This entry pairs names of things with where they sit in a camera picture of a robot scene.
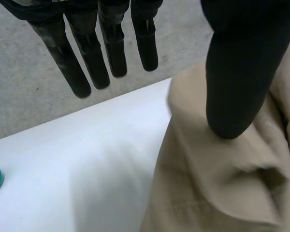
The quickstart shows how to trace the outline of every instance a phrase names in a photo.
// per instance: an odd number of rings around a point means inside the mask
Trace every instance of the black rubber finger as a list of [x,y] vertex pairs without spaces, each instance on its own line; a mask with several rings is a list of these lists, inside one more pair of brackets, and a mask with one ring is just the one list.
[[150,72],[158,67],[158,53],[153,18],[162,0],[131,0],[131,17],[143,68]]
[[270,5],[261,15],[250,21],[234,17],[228,24],[220,19],[223,26],[213,27],[219,30],[206,60],[206,113],[213,132],[224,139],[238,137],[252,123],[290,42],[290,1]]
[[109,65],[114,77],[123,77],[127,74],[124,33],[121,28],[121,21],[128,7],[129,0],[99,1],[99,23]]
[[73,93],[79,98],[88,97],[91,88],[66,37],[63,16],[47,23],[31,22],[30,25],[42,38]]

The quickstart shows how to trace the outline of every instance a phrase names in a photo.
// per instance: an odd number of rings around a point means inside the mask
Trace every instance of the khaki cloth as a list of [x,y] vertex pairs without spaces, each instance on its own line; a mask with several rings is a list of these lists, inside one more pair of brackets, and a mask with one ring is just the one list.
[[290,232],[290,45],[255,121],[234,140],[207,125],[205,62],[172,80],[168,102],[140,232]]

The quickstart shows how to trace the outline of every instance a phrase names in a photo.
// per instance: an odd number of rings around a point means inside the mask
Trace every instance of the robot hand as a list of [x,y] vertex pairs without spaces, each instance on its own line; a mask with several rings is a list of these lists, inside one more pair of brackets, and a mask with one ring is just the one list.
[[[142,65],[146,71],[158,66],[153,18],[163,0],[131,0],[131,17]],[[66,15],[90,78],[97,89],[109,86],[101,46],[95,32],[97,18],[114,77],[127,73],[124,33],[121,22],[130,0],[65,0],[45,3],[39,0],[0,0],[14,16],[26,20],[41,37],[74,94],[90,95],[90,85],[76,59],[65,33]]]

